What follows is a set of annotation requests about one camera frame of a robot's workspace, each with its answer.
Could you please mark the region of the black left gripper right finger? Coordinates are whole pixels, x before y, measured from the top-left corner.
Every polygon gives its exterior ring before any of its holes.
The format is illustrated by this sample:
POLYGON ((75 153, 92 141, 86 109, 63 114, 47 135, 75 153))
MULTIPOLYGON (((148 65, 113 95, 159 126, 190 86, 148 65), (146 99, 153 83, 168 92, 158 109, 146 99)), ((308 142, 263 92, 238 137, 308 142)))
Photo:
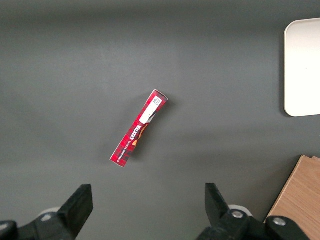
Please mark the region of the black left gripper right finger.
POLYGON ((231 209, 214 183, 205 184, 205 210, 210 227, 198 240, 308 240, 299 225, 284 216, 260 222, 240 209, 231 209))

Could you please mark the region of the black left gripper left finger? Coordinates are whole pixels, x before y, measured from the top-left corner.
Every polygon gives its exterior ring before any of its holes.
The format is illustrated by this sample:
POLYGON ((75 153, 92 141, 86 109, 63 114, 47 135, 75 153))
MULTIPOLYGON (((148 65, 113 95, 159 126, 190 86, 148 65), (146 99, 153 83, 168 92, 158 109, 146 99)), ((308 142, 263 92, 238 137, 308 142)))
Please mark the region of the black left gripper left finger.
POLYGON ((93 211, 92 186, 82 184, 57 212, 41 214, 19 227, 13 220, 0 222, 2 240, 75 240, 93 211))

